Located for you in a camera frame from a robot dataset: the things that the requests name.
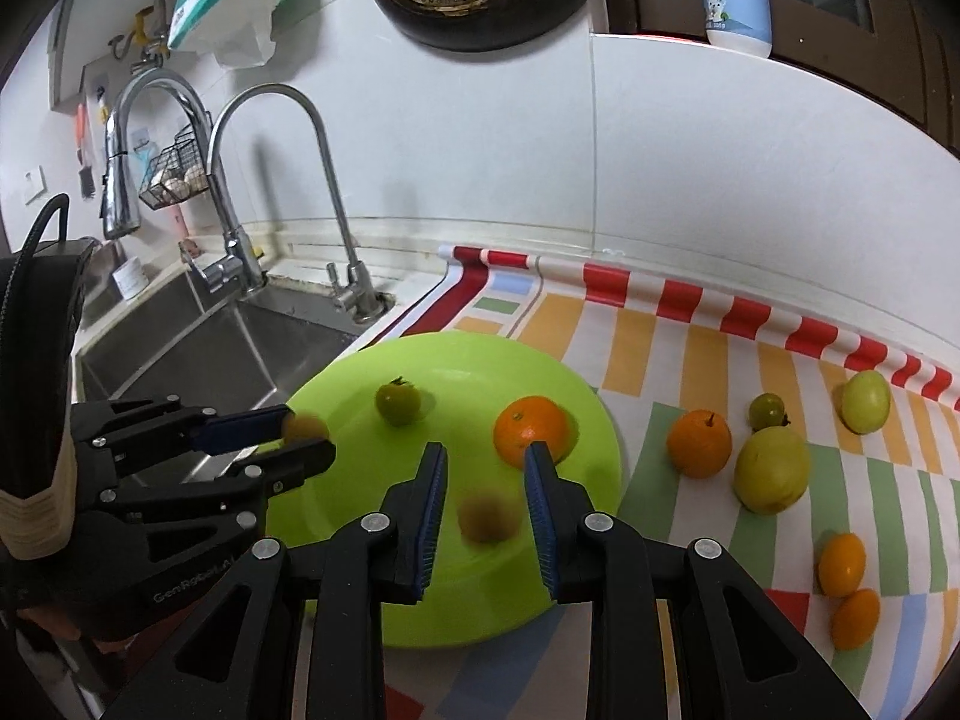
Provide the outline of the small orange citrus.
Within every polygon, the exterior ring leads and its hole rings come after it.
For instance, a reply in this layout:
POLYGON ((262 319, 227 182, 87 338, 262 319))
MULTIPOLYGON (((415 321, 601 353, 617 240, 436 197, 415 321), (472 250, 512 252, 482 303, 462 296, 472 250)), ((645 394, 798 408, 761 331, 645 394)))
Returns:
POLYGON ((872 639, 880 619, 880 596, 873 589, 861 589, 846 596, 830 619, 830 637, 839 652, 859 649, 872 639))

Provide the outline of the chrome tall pull-down faucet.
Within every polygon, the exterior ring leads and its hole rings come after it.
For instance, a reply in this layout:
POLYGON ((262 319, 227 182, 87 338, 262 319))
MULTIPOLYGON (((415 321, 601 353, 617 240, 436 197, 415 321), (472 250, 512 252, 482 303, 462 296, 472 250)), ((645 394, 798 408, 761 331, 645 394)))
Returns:
POLYGON ((224 255, 210 265, 200 265, 185 247, 181 254, 210 293, 231 281, 246 293, 252 293, 265 284, 265 273, 226 190, 220 156, 215 156, 211 163, 206 160, 212 140, 210 114, 195 89, 181 75, 153 68, 133 76, 112 106, 104 126, 106 171, 101 195, 104 237, 117 241, 139 231, 142 205, 158 211, 206 193, 213 202, 223 232, 224 255), (187 117, 189 133, 178 135, 171 145, 160 149, 148 161, 142 180, 137 182, 130 167, 135 148, 128 136, 128 119, 140 94, 149 89, 166 91, 178 103, 187 117))

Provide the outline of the brown kiwi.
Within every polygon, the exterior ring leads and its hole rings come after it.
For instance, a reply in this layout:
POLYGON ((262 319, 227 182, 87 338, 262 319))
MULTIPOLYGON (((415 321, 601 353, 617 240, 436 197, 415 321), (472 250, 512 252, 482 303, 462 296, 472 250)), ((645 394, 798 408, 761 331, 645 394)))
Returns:
POLYGON ((290 413, 281 423, 281 440, 285 445, 302 444, 309 440, 327 440, 329 427, 313 413, 290 413))
POLYGON ((513 539, 523 523, 519 497, 493 489, 473 491, 457 505, 457 525, 467 543, 477 546, 513 539))

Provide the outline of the small green tomato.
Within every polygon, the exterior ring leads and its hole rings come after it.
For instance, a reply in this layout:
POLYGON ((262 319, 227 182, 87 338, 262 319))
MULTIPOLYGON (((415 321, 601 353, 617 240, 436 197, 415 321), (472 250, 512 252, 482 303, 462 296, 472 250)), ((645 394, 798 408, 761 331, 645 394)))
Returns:
POLYGON ((784 400, 777 394, 758 395, 748 405, 748 424, 752 431, 761 431, 766 427, 781 427, 788 424, 788 413, 784 400))

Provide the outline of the dark green tomato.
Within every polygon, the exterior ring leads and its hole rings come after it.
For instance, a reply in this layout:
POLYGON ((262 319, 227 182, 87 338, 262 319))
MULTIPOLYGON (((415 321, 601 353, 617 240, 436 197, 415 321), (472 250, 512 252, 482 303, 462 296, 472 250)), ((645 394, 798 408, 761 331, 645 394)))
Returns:
POLYGON ((420 390, 408 380, 398 377, 377 389, 374 405, 381 418, 391 426, 407 426, 420 416, 420 390))

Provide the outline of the large orange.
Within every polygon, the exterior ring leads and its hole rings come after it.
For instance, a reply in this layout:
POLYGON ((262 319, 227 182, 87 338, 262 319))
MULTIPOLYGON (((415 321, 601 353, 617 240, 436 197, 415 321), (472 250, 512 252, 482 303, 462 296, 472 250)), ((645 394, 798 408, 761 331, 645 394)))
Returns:
POLYGON ((493 424, 494 450, 501 460, 517 470, 524 468, 527 447, 543 442, 555 463, 573 449, 574 431, 566 411, 542 395, 513 401, 493 424))

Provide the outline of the steel sink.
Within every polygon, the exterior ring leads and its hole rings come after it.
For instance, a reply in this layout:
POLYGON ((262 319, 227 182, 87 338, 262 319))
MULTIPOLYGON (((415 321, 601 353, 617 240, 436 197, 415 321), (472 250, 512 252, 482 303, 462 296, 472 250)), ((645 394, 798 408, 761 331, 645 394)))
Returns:
POLYGON ((272 278, 210 293, 184 271, 88 328, 73 382, 80 400, 176 395, 229 415, 280 405, 359 335, 322 288, 272 278))

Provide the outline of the large yellow-green pomelo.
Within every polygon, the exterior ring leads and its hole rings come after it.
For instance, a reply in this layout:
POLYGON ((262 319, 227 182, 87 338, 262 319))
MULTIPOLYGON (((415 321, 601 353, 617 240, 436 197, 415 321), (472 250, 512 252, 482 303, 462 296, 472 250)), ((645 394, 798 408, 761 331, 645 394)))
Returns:
POLYGON ((737 455, 732 489, 743 507, 758 515, 784 512, 805 494, 811 476, 811 452, 786 426, 753 433, 737 455))

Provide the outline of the orange with stem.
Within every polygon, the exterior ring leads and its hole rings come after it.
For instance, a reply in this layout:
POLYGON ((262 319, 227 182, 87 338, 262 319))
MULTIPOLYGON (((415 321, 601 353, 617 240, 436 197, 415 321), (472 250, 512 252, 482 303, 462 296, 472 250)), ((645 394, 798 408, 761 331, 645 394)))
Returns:
POLYGON ((670 427, 665 448, 670 463, 682 476, 711 478, 724 470, 731 458, 731 429, 716 411, 686 411, 670 427))

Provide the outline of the lime green plate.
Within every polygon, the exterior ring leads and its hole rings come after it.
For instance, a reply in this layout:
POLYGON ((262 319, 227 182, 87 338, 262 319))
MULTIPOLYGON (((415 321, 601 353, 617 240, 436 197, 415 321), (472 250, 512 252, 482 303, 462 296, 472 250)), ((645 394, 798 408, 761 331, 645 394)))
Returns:
POLYGON ((395 483, 415 475, 425 445, 448 450, 448 494, 433 577, 415 606, 382 612, 384 642, 402 649, 475 644, 519 628, 550 608, 527 525, 505 543, 473 546, 462 538, 457 505, 493 489, 524 500, 523 475, 496 453, 493 424, 506 406, 542 395, 566 411, 574 445, 558 465, 601 511, 622 494, 622 452, 612 419, 589 385, 561 362, 496 335, 436 332, 396 338, 332 362, 288 400, 291 410, 327 424, 334 465, 301 488, 270 500, 267 532, 286 546, 331 538, 374 512, 395 483), (374 395, 402 377, 421 394, 418 419, 394 427, 374 395))

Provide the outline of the green apple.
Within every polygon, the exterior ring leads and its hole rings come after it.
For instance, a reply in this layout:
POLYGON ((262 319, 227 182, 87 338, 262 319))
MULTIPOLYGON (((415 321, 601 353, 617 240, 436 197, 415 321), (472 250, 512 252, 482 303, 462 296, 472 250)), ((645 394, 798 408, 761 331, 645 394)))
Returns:
POLYGON ((841 388, 839 416, 855 434, 865 436, 882 429, 890 408, 890 387, 880 372, 859 371, 841 388))

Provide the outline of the colourful striped tablecloth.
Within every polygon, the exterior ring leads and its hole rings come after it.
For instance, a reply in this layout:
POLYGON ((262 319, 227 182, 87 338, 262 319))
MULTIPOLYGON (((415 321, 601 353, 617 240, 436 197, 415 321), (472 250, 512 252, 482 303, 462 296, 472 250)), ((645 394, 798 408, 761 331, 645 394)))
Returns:
POLYGON ((607 263, 448 245, 375 340, 487 333, 596 390, 620 514, 736 556, 877 718, 958 676, 958 376, 866 333, 607 263))

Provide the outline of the yellow-orange citrus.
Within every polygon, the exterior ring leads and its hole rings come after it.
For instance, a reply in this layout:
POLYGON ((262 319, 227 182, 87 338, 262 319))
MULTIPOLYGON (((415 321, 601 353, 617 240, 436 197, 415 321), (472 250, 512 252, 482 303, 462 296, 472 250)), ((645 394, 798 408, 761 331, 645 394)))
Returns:
POLYGON ((828 539, 817 562, 820 590, 828 598, 844 598, 861 587, 866 573, 866 546, 854 533, 828 539))

